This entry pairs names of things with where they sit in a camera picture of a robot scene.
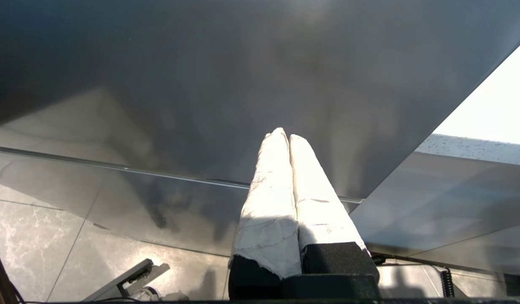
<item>gray tile floor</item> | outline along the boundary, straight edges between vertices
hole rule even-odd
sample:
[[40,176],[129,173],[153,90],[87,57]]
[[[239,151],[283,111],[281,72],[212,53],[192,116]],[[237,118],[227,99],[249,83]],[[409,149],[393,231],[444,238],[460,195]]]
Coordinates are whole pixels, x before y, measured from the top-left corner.
[[[192,300],[228,299],[228,257],[130,239],[0,185],[0,257],[28,301],[79,301],[145,258],[171,267],[150,285]],[[386,297],[441,297],[440,269],[388,260]],[[452,269],[458,296],[506,295],[502,274]]]

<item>white cloth-wrapped object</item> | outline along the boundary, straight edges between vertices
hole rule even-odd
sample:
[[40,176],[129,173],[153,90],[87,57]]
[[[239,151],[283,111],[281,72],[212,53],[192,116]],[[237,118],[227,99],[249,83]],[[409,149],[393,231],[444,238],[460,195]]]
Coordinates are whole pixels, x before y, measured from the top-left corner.
[[282,128],[266,134],[233,245],[281,279],[301,274],[292,167]]
[[309,244],[365,244],[306,139],[290,136],[299,250]]

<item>black cable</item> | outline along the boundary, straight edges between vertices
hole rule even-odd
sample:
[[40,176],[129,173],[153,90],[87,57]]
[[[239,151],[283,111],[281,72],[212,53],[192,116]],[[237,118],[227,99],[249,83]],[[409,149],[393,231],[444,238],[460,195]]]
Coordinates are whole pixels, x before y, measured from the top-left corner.
[[444,298],[455,298],[455,288],[453,288],[453,281],[451,280],[451,271],[447,270],[440,272],[440,279],[442,281],[442,292]]
[[117,296],[115,298],[108,298],[108,299],[104,299],[104,300],[96,300],[96,301],[93,301],[92,303],[114,301],[114,300],[129,300],[129,301],[132,301],[132,302],[141,302],[140,300],[136,300],[136,299],[129,298],[129,297],[126,297],[126,296]]
[[451,271],[450,271],[449,267],[440,265],[440,264],[435,264],[435,263],[428,263],[425,261],[416,261],[412,258],[401,258],[399,256],[393,256],[393,255],[376,255],[376,256],[374,256],[373,261],[375,262],[376,265],[379,265],[379,264],[383,264],[386,261],[385,260],[386,258],[397,258],[397,259],[403,260],[403,261],[405,260],[405,261],[409,261],[409,262],[416,262],[416,263],[421,263],[424,265],[430,265],[430,266],[444,268],[445,271],[440,271],[440,280],[442,282],[442,293],[444,294],[444,298],[455,298],[455,287],[453,286],[453,280],[451,278]]

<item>black foam pad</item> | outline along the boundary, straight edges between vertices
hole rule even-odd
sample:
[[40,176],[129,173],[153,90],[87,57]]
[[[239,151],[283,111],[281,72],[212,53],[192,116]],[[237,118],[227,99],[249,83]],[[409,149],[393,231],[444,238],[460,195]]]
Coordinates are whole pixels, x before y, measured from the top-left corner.
[[303,274],[281,283],[286,299],[376,299],[378,284],[370,274]]
[[302,251],[304,274],[372,275],[378,283],[380,273],[366,250],[356,242],[310,244]]
[[279,299],[281,280],[254,260],[233,256],[228,279],[231,300]]

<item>reflective metal panel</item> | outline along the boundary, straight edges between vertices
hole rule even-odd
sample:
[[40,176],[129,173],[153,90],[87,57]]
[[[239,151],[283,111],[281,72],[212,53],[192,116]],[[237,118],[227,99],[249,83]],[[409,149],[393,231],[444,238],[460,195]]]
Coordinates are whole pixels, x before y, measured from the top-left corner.
[[0,193],[136,240],[229,256],[248,189],[0,153]]
[[520,225],[412,257],[520,275]]
[[350,216],[371,250],[403,256],[515,227],[520,166],[414,152]]
[[0,145],[249,182],[283,126],[365,198],[519,44],[517,0],[0,1]]

